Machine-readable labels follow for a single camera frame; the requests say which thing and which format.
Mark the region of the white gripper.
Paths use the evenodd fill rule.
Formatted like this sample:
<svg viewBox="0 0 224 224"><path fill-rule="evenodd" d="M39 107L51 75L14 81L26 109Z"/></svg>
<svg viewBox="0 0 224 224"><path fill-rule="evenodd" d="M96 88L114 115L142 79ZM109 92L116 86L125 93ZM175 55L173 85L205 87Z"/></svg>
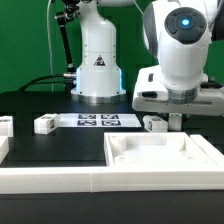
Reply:
<svg viewBox="0 0 224 224"><path fill-rule="evenodd" d="M186 91L169 91L159 81L159 66L139 71L132 107L136 111L190 115L224 115L224 87L203 77L202 85Z"/></svg>

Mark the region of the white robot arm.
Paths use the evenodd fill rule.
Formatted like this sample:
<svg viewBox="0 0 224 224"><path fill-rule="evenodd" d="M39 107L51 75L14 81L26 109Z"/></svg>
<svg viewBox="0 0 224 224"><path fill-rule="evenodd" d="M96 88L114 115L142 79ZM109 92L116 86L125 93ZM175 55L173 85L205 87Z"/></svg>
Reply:
<svg viewBox="0 0 224 224"><path fill-rule="evenodd" d="M224 0L153 0L136 27L116 27L99 7L131 0L81 0L78 18L82 61L71 93L89 103L110 103L126 94L119 57L129 62L136 111L220 116L224 86L204 73L214 23Z"/></svg>

